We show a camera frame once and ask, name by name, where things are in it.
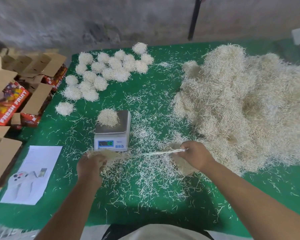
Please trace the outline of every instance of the metal weighing plate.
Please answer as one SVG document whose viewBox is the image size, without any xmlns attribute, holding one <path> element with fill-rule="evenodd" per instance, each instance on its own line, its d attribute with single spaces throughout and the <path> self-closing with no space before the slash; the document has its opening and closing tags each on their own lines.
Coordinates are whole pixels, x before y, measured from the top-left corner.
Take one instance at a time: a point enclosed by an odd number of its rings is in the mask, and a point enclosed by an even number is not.
<svg viewBox="0 0 300 240">
<path fill-rule="evenodd" d="M 96 125 L 96 129 L 94 133 L 96 134 L 119 134 L 125 133 L 127 131 L 128 125 L 128 110 L 119 110 L 117 111 L 118 114 L 118 124 L 115 126 L 107 126 L 107 125 Z"/>
</svg>

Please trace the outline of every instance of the person's arm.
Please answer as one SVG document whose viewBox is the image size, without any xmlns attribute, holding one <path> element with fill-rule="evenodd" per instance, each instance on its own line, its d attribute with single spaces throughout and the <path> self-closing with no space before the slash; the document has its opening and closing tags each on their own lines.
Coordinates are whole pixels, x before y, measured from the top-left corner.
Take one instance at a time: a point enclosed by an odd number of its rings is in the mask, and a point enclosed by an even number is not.
<svg viewBox="0 0 300 240">
<path fill-rule="evenodd" d="M 300 240 L 300 215 L 216 162 L 196 141 L 181 145 L 177 155 L 204 173 L 230 203 L 254 240 Z"/>
<path fill-rule="evenodd" d="M 89 159 L 86 154 L 82 156 L 77 164 L 76 185 L 35 240 L 80 239 L 92 202 L 102 183 L 100 167 L 103 161 L 104 157 L 100 155 Z"/>
</svg>

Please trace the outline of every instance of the person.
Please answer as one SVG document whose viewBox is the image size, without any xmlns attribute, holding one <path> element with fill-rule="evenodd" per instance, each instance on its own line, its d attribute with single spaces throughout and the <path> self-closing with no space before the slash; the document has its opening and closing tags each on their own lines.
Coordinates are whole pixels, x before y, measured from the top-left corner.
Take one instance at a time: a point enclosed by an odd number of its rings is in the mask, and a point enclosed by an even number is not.
<svg viewBox="0 0 300 240">
<path fill-rule="evenodd" d="M 300 240 L 300 215 L 215 161 L 202 143 L 186 141 L 181 148 L 186 150 L 178 152 L 178 156 L 216 185 L 254 240 Z M 102 183 L 100 168 L 104 163 L 105 159 L 101 155 L 88 159 L 85 154 L 80 159 L 76 185 L 35 240 L 80 239 L 96 192 Z M 113 236 L 109 238 L 110 235 L 104 236 L 104 239 L 115 239 Z M 150 224 L 120 239 L 181 240 L 208 237 L 177 226 Z"/>
</svg>

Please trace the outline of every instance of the digital display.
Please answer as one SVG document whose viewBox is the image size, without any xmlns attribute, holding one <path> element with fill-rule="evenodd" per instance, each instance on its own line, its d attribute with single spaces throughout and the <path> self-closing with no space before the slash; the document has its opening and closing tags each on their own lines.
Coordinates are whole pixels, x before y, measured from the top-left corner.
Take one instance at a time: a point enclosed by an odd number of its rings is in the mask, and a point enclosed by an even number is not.
<svg viewBox="0 0 300 240">
<path fill-rule="evenodd" d="M 99 147 L 112 147 L 113 146 L 113 141 L 108 140 L 108 141 L 98 141 Z"/>
</svg>

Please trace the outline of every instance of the black pole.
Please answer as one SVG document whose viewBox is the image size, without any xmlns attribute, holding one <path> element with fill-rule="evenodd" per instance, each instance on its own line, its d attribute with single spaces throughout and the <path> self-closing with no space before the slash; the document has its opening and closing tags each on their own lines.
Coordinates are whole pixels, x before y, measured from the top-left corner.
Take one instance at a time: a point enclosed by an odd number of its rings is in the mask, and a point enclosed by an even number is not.
<svg viewBox="0 0 300 240">
<path fill-rule="evenodd" d="M 192 40 L 193 34 L 195 32 L 195 28 L 196 28 L 196 23 L 197 23 L 198 15 L 199 15 L 201 1 L 202 0 L 195 0 L 195 5 L 194 5 L 194 10 L 193 10 L 192 20 L 191 20 L 191 25 L 190 25 L 189 35 L 188 35 L 188 40 L 189 41 Z"/>
</svg>

